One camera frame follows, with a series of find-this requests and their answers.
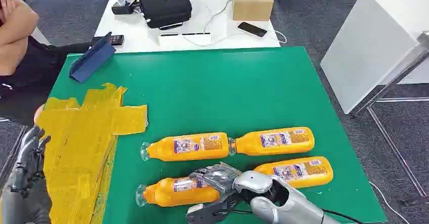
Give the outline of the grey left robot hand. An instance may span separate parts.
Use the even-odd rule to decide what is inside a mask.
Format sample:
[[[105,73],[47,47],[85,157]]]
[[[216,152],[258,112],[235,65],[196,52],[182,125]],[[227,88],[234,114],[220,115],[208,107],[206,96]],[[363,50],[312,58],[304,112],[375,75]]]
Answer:
[[[20,149],[7,187],[22,198],[29,196],[29,190],[39,180],[44,180],[44,159],[46,144],[51,140],[45,130],[37,125],[22,138]]]

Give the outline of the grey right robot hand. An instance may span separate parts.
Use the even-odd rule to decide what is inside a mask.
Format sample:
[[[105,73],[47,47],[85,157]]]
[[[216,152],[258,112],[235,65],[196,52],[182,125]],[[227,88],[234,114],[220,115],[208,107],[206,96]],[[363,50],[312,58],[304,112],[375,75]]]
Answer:
[[[200,168],[189,177],[203,182],[217,190],[220,199],[206,204],[197,204],[188,209],[188,223],[216,223],[223,221],[229,213],[251,214],[249,210],[237,210],[235,207],[242,201],[240,194],[234,189],[234,180],[241,171],[220,162],[212,166]]]

